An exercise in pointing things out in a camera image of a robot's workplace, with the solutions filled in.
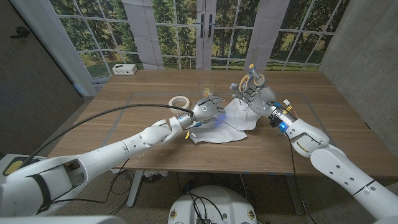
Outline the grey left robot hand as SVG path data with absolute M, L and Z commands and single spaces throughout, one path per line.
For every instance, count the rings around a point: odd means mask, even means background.
M 183 129 L 196 123 L 206 124 L 216 121 L 217 114 L 225 114 L 224 108 L 220 105 L 221 102 L 224 102 L 224 99 L 217 95 L 202 98 L 195 103 L 192 109 L 193 114 L 178 114 L 176 115 L 177 121 Z

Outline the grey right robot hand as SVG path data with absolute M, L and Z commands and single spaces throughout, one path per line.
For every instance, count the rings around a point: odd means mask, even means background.
M 239 83 L 232 83 L 234 98 L 245 102 L 251 111 L 270 120 L 273 128 L 283 133 L 297 120 L 282 105 L 278 104 L 275 93 L 266 85 L 265 76 L 250 68 Z

